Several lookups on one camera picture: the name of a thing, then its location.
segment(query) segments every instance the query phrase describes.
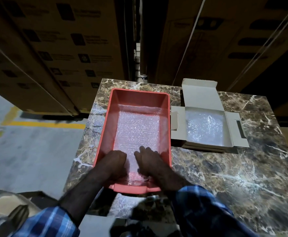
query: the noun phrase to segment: plastic wrap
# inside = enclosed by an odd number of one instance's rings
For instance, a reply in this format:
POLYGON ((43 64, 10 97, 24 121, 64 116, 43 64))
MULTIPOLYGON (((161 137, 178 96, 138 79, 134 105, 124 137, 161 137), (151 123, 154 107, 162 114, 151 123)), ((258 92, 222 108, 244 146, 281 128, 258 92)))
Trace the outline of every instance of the plastic wrap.
POLYGON ((187 141, 207 145, 231 146, 223 111, 186 108, 187 141))
POLYGON ((150 147, 158 151, 159 125, 161 108, 146 106, 119 105, 118 127, 114 142, 114 150, 127 154, 125 167, 128 181, 144 181, 146 177, 138 173, 138 164, 134 152, 140 146, 150 147))

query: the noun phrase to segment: open box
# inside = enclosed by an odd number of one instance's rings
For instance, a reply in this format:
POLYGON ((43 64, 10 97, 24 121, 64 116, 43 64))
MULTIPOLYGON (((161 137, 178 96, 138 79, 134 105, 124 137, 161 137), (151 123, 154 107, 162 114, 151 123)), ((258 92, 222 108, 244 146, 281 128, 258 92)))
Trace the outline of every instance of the open box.
POLYGON ((171 139, 181 147, 225 151, 233 146, 249 147, 239 113, 224 111, 216 81, 184 79, 185 107, 171 106, 171 139))
POLYGON ((94 164, 109 151, 121 150, 127 153, 128 176, 109 183, 109 188, 129 194, 160 191, 152 178, 137 172, 134 152, 141 145, 158 151, 171 167, 169 94, 113 88, 94 164))

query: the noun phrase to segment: cardboard flap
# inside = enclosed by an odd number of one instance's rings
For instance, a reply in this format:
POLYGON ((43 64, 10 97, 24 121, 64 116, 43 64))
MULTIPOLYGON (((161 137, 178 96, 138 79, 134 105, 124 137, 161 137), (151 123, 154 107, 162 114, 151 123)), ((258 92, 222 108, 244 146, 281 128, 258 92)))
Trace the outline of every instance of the cardboard flap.
POLYGON ((185 107, 184 106, 171 106, 171 121, 172 117, 174 115, 174 119, 177 120, 177 129, 173 130, 172 127, 170 131, 171 139, 175 140, 187 140, 187 130, 186 130, 186 113, 185 113, 185 107))
POLYGON ((170 113, 170 130, 176 131, 178 128, 178 112, 170 113))
POLYGON ((248 140, 241 126, 239 113, 226 111, 225 114, 234 146, 249 147, 248 140))
POLYGON ((216 81, 184 79, 182 91, 185 106, 224 111, 216 90, 216 81))

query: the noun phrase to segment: open cardboard box on floor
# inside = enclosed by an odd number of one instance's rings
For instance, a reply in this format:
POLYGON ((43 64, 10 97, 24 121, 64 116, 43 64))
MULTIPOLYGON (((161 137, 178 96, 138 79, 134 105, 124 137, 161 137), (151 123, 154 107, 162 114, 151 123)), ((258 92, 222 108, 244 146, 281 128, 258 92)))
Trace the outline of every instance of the open cardboard box on floor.
POLYGON ((185 106, 171 106, 171 139, 181 147, 225 151, 249 147, 239 113, 224 111, 216 81, 184 79, 185 106))

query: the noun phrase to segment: person's left hand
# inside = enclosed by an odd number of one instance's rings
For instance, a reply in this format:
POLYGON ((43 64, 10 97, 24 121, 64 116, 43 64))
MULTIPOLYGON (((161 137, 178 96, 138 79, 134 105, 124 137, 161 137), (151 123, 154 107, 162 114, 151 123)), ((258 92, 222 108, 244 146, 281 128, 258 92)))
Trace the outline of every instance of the person's left hand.
POLYGON ((108 174, 109 179, 118 179, 127 175, 127 171, 124 168, 125 161, 126 153, 120 150, 112 150, 95 165, 95 168, 108 174))

